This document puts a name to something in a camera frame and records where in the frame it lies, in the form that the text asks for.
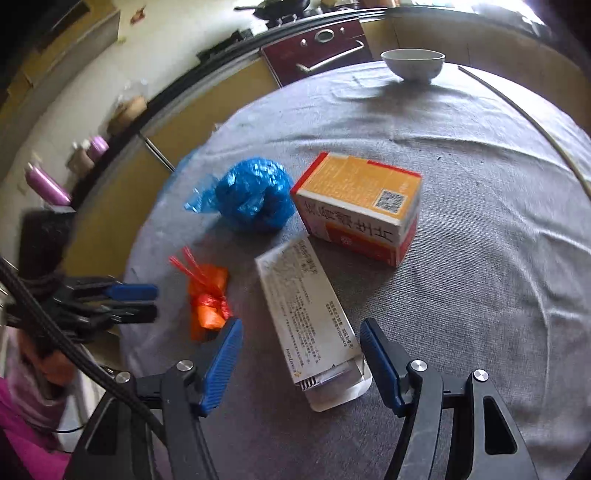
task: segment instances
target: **white bowl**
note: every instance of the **white bowl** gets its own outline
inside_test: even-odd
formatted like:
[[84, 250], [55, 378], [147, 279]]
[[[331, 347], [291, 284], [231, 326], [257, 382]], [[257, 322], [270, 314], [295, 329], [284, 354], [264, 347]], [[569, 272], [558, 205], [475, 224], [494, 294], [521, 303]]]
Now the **white bowl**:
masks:
[[382, 53], [382, 60], [404, 80], [430, 82], [441, 72], [445, 55], [421, 48], [399, 48]]

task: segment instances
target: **blue gripper pad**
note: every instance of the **blue gripper pad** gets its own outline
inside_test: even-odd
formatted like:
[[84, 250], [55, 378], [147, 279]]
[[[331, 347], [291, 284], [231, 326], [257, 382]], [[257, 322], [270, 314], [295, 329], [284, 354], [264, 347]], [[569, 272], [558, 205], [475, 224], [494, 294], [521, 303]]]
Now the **blue gripper pad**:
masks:
[[378, 386], [382, 402], [396, 415], [402, 413], [405, 405], [400, 394], [398, 374], [367, 320], [361, 322], [359, 342], [369, 369], [374, 376], [375, 384]]
[[242, 321], [236, 320], [203, 378], [203, 397], [198, 407], [200, 417], [207, 417], [222, 401], [226, 386], [242, 348]]
[[117, 283], [107, 288], [105, 295], [117, 301], [156, 300], [158, 298], [158, 287], [143, 283]]

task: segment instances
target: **qr code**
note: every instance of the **qr code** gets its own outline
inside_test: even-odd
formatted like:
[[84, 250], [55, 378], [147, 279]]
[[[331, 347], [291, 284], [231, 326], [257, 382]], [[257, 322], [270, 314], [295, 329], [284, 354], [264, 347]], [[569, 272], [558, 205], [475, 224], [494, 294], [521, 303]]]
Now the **qr code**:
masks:
[[404, 200], [406, 200], [406, 196], [400, 193], [391, 192], [390, 190], [382, 190], [382, 194], [379, 196], [379, 199], [375, 202], [374, 206], [390, 213], [398, 213]]

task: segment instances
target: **pink clothing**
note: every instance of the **pink clothing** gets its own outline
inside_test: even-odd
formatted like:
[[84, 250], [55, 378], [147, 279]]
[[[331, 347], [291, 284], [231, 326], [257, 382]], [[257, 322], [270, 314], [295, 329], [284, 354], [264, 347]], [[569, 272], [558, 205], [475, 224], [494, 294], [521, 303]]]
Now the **pink clothing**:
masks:
[[57, 439], [36, 431], [27, 421], [56, 429], [66, 399], [43, 399], [30, 369], [20, 362], [18, 350], [11, 353], [8, 378], [0, 378], [0, 429], [34, 480], [61, 480], [70, 455], [56, 451]]

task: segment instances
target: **oven door handle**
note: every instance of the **oven door handle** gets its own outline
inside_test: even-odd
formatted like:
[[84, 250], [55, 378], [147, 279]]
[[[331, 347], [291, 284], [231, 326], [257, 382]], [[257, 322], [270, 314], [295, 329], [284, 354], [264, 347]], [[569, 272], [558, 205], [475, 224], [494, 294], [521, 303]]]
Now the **oven door handle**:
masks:
[[351, 55], [351, 54], [355, 53], [356, 51], [361, 51], [365, 48], [365, 44], [361, 40], [355, 40], [355, 41], [359, 44], [358, 47], [352, 48], [351, 50], [344, 51], [343, 53], [339, 53], [338, 55], [335, 55], [334, 57], [331, 57], [329, 59], [318, 62], [316, 65], [312, 65], [311, 67], [307, 67], [306, 65], [302, 65], [301, 63], [296, 63], [295, 66], [302, 73], [305, 73], [306, 75], [311, 75], [312, 73], [315, 73], [318, 70], [320, 70], [322, 67], [326, 67], [327, 65], [333, 63], [334, 61], [345, 58], [346, 56]]

